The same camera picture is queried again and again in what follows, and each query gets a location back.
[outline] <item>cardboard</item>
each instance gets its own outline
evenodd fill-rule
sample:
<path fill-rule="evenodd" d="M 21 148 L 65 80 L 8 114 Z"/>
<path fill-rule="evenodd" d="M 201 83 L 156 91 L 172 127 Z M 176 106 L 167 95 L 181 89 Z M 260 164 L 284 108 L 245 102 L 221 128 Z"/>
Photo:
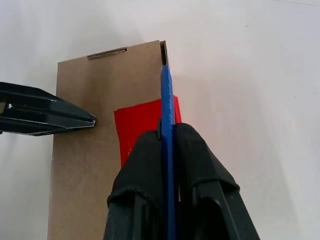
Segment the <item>cardboard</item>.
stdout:
<path fill-rule="evenodd" d="M 58 63 L 56 95 L 97 118 L 96 127 L 54 136 L 48 240 L 101 240 L 107 197 L 120 167 L 114 111 L 161 98 L 164 42 Z"/>

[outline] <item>cardboard box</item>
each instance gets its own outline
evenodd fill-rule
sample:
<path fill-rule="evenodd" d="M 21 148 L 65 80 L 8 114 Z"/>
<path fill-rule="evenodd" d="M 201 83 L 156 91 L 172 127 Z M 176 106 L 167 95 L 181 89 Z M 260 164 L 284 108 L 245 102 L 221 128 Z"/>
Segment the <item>cardboard box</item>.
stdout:
<path fill-rule="evenodd" d="M 48 240 L 100 240 L 120 167 L 114 111 L 161 98 L 165 42 L 58 64 L 56 95 L 97 118 L 92 129 L 54 136 Z"/>

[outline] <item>white wall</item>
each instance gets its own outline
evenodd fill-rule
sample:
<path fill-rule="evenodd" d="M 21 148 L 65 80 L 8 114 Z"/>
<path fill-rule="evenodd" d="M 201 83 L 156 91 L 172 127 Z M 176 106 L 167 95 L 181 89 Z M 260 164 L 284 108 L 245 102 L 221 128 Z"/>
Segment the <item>white wall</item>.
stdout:
<path fill-rule="evenodd" d="M 241 186 L 261 239 L 320 238 L 320 1 L 0 2 L 0 81 L 167 40 L 182 119 Z M 52 137 L 0 135 L 0 239 L 47 237 Z"/>

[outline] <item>white background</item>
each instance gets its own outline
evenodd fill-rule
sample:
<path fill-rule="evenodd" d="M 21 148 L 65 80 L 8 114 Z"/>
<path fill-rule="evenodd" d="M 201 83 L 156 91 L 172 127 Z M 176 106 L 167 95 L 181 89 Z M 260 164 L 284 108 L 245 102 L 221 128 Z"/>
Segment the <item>white background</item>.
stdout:
<path fill-rule="evenodd" d="M 261 239 L 317 240 L 320 1 L 292 1 L 0 0 L 0 81 L 54 94 L 57 62 L 166 40 L 182 119 Z M 0 135 L 1 240 L 47 239 L 52 142 Z"/>

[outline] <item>blue ruler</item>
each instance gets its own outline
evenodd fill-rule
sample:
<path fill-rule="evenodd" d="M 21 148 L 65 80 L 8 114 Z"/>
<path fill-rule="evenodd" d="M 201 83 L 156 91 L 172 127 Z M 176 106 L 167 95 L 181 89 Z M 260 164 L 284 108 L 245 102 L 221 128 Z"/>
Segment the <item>blue ruler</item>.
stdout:
<path fill-rule="evenodd" d="M 164 203 L 166 222 L 166 239 L 177 239 L 178 181 L 174 160 L 173 127 L 175 125 L 175 106 L 172 78 L 168 65 L 161 73 L 161 144 L 164 184 Z"/>

